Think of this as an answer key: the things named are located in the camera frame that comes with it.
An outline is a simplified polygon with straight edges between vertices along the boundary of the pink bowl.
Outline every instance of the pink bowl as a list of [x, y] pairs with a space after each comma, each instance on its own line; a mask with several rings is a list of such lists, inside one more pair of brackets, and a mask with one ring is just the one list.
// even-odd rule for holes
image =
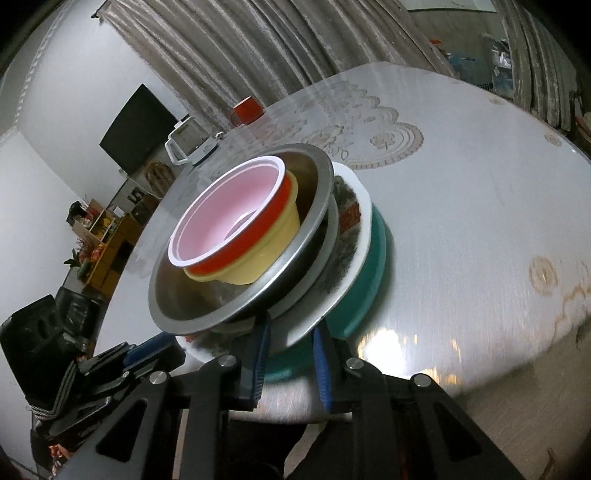
[[190, 267], [232, 242], [272, 201], [284, 176], [283, 160], [265, 156], [248, 160], [217, 179], [179, 220], [168, 244], [170, 262]]

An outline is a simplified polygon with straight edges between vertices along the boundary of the electric kettle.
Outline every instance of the electric kettle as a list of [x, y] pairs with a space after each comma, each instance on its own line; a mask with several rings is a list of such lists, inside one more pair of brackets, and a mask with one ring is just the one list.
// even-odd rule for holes
[[196, 165], [217, 148], [217, 141], [190, 116], [174, 126], [164, 148], [174, 165]]

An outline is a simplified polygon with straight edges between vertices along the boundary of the yellow bowl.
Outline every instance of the yellow bowl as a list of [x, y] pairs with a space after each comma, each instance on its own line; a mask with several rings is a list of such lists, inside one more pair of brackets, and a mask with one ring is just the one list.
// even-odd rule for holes
[[265, 235], [243, 256], [210, 275], [194, 275], [185, 268], [184, 272], [189, 278], [200, 282], [220, 280], [233, 285], [247, 285], [254, 282], [273, 265], [300, 229], [300, 216], [297, 213], [295, 201], [298, 191], [297, 180], [290, 171], [286, 171], [285, 174], [291, 182], [290, 197], [285, 209]]

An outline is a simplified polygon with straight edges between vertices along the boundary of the curtain rod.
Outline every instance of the curtain rod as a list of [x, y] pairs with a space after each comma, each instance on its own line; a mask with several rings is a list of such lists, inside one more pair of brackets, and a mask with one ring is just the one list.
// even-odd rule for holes
[[94, 13], [93, 13], [93, 14], [92, 14], [90, 17], [91, 17], [91, 18], [99, 18], [99, 12], [100, 12], [100, 9], [101, 9], [101, 8], [103, 8], [103, 7], [104, 7], [104, 6], [105, 6], [105, 5], [106, 5], [108, 2], [109, 2], [109, 0], [105, 0], [105, 1], [102, 3], [102, 5], [101, 5], [99, 8], [97, 8], [97, 9], [96, 9], [96, 12], [94, 12]]

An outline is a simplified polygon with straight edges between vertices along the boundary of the red mug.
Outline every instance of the red mug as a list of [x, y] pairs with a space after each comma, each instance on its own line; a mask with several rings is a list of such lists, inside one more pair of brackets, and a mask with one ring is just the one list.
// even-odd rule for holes
[[246, 97], [238, 103], [230, 112], [230, 121], [235, 127], [240, 124], [251, 124], [257, 118], [260, 118], [265, 111], [254, 97]]

